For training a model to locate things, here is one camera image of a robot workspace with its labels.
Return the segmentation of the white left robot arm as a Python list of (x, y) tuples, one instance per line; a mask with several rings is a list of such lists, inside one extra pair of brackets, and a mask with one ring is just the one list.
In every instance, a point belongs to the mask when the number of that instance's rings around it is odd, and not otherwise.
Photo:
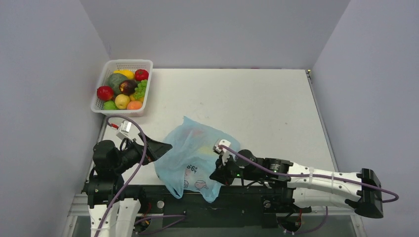
[(136, 164), (157, 161), (172, 149), (171, 144), (145, 138), (146, 144), (130, 141), (123, 150), (112, 140), (93, 147), (93, 163), (82, 192), (87, 195), (92, 237), (129, 237), (139, 212), (150, 209), (140, 185), (130, 185), (123, 173)]

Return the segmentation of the light blue printed plastic bag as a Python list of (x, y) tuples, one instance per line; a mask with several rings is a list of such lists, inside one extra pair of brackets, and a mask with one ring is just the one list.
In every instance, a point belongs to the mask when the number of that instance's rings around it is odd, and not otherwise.
[(210, 179), (216, 169), (218, 154), (213, 147), (220, 139), (231, 142), (231, 148), (240, 149), (240, 143), (231, 135), (198, 123), (188, 117), (164, 139), (172, 148), (154, 162), (155, 172), (168, 191), (181, 199), (184, 191), (200, 193), (212, 203), (219, 195), (221, 184)]

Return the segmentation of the dark purple fake fruit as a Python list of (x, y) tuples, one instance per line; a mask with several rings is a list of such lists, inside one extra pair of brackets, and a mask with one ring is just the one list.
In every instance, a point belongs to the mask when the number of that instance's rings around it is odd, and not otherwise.
[(135, 80), (127, 79), (120, 83), (119, 90), (124, 95), (132, 95), (134, 93), (137, 83)]

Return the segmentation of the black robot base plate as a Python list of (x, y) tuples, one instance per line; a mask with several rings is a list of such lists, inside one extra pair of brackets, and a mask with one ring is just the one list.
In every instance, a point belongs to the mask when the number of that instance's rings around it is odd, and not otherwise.
[(311, 212), (310, 207), (297, 207), (292, 195), (293, 189), (287, 188), (223, 186), (216, 200), (209, 203), (192, 191), (177, 199), (163, 185), (128, 185), (118, 201), (139, 200), (138, 213), (146, 217), (184, 215), (186, 220), (179, 225), (181, 228), (276, 228), (293, 214)]

